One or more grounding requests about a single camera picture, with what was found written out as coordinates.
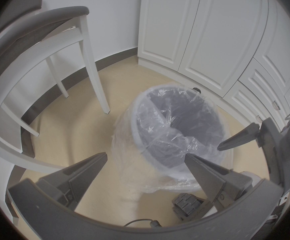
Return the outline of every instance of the chair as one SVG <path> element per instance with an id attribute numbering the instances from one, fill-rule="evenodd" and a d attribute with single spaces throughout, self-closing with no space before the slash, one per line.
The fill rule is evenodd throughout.
<path id="1" fill-rule="evenodd" d="M 0 38 L 0 110 L 36 136 L 38 133 L 15 116 L 3 101 L 17 82 L 43 60 L 46 60 L 57 85 L 67 97 L 67 91 L 51 63 L 50 56 L 76 42 L 79 42 L 87 73 L 100 105 L 105 113 L 110 111 L 93 58 L 87 29 L 88 13 L 88 8 L 84 6 L 46 11 L 16 24 Z M 15 151 L 0 141 L 0 157 L 15 165 L 45 173 L 61 168 Z"/>

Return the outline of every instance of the drawer handle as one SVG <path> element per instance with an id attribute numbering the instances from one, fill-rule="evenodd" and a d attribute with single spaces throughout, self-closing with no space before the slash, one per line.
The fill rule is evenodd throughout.
<path id="1" fill-rule="evenodd" d="M 256 120 L 257 120 L 258 122 L 260 122 L 260 123 L 262 123 L 262 122 L 263 122 L 263 120 L 261 119 L 261 117 L 260 117 L 260 116 L 255 116 L 255 118 L 256 118 Z"/>
<path id="2" fill-rule="evenodd" d="M 274 107 L 275 110 L 280 110 L 281 108 L 278 106 L 277 102 L 276 101 L 273 101 L 272 102 L 272 105 Z"/>

